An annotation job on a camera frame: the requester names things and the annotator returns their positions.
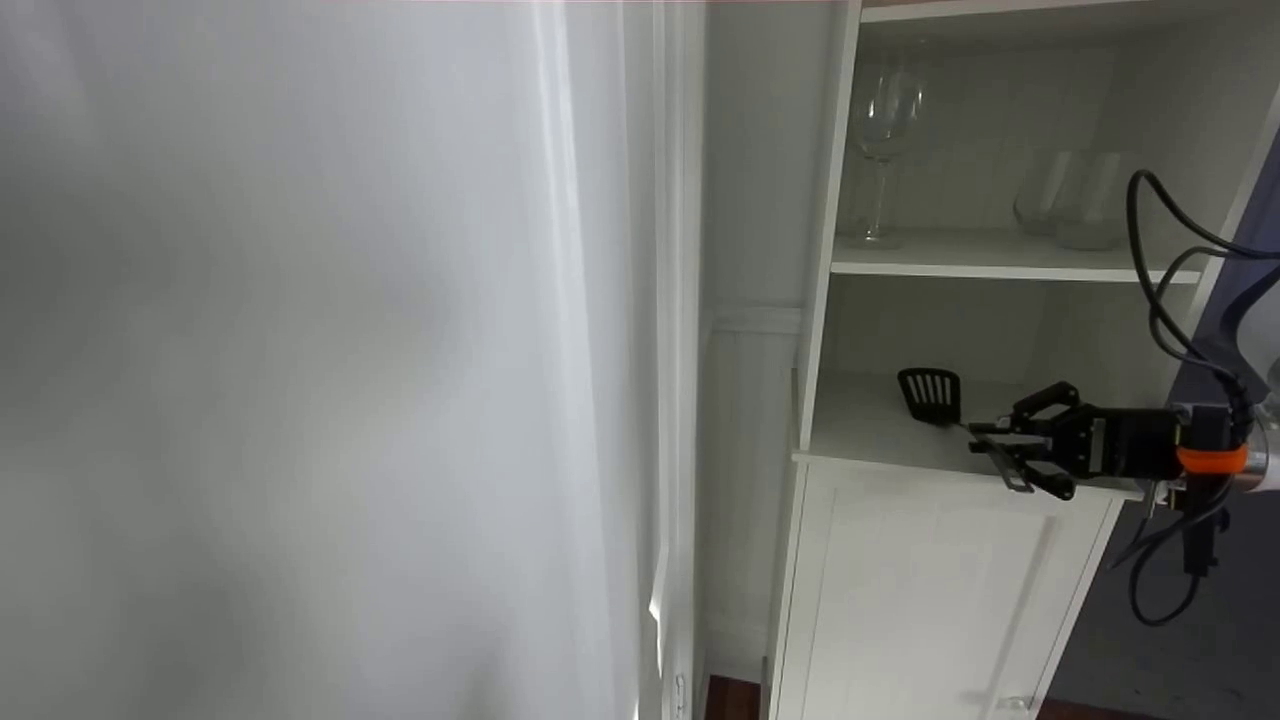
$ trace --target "drinking glass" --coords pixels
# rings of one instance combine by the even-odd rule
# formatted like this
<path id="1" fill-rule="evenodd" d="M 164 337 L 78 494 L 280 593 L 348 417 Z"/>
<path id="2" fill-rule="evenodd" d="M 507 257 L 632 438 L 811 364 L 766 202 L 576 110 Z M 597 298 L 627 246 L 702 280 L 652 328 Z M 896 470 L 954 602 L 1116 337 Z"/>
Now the drinking glass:
<path id="1" fill-rule="evenodd" d="M 1104 251 L 1125 238 L 1125 189 L 1135 159 L 1128 151 L 1085 151 L 1076 178 L 1054 209 L 1050 238 Z"/>
<path id="2" fill-rule="evenodd" d="M 1010 196 L 1010 220 L 1028 236 L 1050 236 L 1065 196 L 1078 182 L 1078 151 L 1040 151 Z"/>
<path id="3" fill-rule="evenodd" d="M 872 212 L 864 244 L 884 244 L 884 202 L 890 182 L 890 159 L 906 146 L 923 110 L 923 72 L 906 59 L 884 59 L 872 68 L 868 96 L 855 104 L 851 141 L 872 166 Z"/>

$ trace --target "cabinet door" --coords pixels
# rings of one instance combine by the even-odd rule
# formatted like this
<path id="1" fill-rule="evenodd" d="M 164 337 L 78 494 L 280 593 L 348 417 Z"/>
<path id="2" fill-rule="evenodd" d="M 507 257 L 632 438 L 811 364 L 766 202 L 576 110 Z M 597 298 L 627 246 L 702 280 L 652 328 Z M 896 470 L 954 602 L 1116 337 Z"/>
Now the cabinet door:
<path id="1" fill-rule="evenodd" d="M 1116 491 L 800 468 L 770 720 L 1031 720 L 1116 512 Z"/>

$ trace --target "shelving unit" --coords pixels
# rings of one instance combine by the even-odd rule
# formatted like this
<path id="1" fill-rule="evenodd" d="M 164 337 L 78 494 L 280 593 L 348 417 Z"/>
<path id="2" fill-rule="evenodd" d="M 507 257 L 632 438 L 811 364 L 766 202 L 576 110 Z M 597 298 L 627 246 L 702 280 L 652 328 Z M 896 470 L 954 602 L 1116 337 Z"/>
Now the shelving unit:
<path id="1" fill-rule="evenodd" d="M 1118 482 L 1078 489 L 1070 504 L 1008 491 L 965 428 L 906 417 L 896 370 L 954 370 L 965 425 L 999 425 L 1054 378 L 1101 407 L 1159 407 L 1179 366 L 1146 337 L 1128 251 L 1028 238 L 1010 196 L 1035 157 L 1118 151 L 1202 228 L 1237 236 L 1280 122 L 1277 39 L 1277 0 L 847 3 L 800 370 L 777 720 L 1040 713 L 1131 494 Z M 868 182 L 864 166 L 884 157 L 855 151 L 847 115 L 890 108 L 864 104 L 868 68 L 900 57 L 923 68 L 929 108 L 903 151 L 890 146 L 890 182 Z M 890 244 L 859 246 L 847 200 L 884 189 Z M 1138 212 L 1146 272 L 1159 272 L 1187 232 L 1155 202 Z M 1202 268 L 1171 280 L 1162 298 L 1185 328 L 1213 280 Z"/>
<path id="2" fill-rule="evenodd" d="M 840 236 L 832 277 L 1135 282 L 1125 246 L 1070 251 L 1020 232 L 896 232 L 884 246 Z M 1171 282 L 1198 282 L 1198 268 L 1179 268 Z"/>
<path id="3" fill-rule="evenodd" d="M 1273 36 L 1266 0 L 868 0 L 835 96 L 840 209 L 825 209 L 800 455 L 977 470 L 965 442 L 903 410 L 890 370 L 906 364 L 954 366 L 965 417 L 999 417 L 1050 378 L 1159 404 L 1177 364 L 1146 339 L 1128 246 L 1031 238 L 1010 196 L 1045 151 L 1116 146 L 1230 236 L 1277 131 Z M 847 115 L 868 96 L 859 68 L 884 57 L 923 64 L 929 108 L 896 159 L 890 244 L 864 246 L 842 202 L 868 192 Z M 1187 244 L 1152 200 L 1142 238 L 1152 277 Z M 1185 323 L 1208 280 L 1197 264 L 1171 277 Z"/>

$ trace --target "gray wall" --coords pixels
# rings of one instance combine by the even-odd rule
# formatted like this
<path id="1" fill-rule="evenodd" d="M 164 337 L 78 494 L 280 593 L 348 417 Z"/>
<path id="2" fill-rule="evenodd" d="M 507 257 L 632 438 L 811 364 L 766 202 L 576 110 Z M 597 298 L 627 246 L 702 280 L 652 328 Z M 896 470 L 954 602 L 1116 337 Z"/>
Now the gray wall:
<path id="1" fill-rule="evenodd" d="M 1261 189 L 1238 220 L 1237 238 L 1280 246 L 1280 146 L 1273 146 Z M 1214 358 L 1230 358 L 1230 337 L 1220 328 L 1225 306 L 1277 264 L 1228 264 L 1197 331 Z M 1179 370 L 1177 401 L 1220 401 L 1202 370 Z M 1128 571 L 1113 557 L 1138 525 L 1128 506 L 1113 532 L 1106 558 L 1088 593 L 1050 696 L 1128 709 L 1169 720 L 1273 720 L 1280 715 L 1280 494 L 1245 494 L 1237 525 L 1220 537 L 1220 567 L 1198 589 L 1190 612 L 1159 633 L 1128 617 Z M 1171 608 L 1185 593 L 1179 542 L 1146 571 L 1142 608 Z"/>

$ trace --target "white shelf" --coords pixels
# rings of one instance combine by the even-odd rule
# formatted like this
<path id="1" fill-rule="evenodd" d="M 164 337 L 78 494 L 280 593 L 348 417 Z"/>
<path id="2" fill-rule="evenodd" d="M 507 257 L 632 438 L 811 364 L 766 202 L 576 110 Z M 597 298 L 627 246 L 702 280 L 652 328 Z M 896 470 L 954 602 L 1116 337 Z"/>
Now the white shelf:
<path id="1" fill-rule="evenodd" d="M 965 419 L 999 419 L 1025 393 L 965 378 Z M 965 428 L 931 428 L 906 417 L 896 374 L 825 370 L 811 442 L 800 460 L 872 460 L 947 470 L 993 470 L 967 453 Z"/>
<path id="2" fill-rule="evenodd" d="M 1190 23 L 1245 0 L 881 0 L 864 3 L 877 44 L 1065 44 Z"/>
<path id="3" fill-rule="evenodd" d="M 832 277 L 1135 282 L 1125 246 L 1067 251 L 1020 232 L 896 232 L 884 246 L 840 238 Z M 1198 268 L 1177 272 L 1171 282 L 1198 282 Z"/>
<path id="4" fill-rule="evenodd" d="M 1152 23 L 1185 19 L 1230 0 L 868 0 L 864 23 L 923 23 L 923 19 L 1076 19 L 1076 23 Z"/>

